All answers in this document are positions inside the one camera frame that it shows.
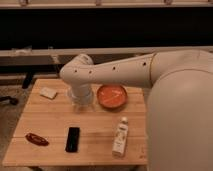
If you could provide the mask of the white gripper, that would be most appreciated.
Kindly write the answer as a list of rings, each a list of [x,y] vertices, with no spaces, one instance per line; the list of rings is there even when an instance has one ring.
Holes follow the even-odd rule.
[[[93,102],[94,97],[90,84],[71,85],[67,95],[74,104],[82,106],[90,105]]]

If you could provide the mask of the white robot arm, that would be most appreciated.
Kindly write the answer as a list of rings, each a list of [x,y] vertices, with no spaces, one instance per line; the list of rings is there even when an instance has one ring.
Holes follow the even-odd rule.
[[[99,65],[80,54],[60,77],[83,104],[93,83],[148,88],[148,171],[213,171],[213,53],[157,52]]]

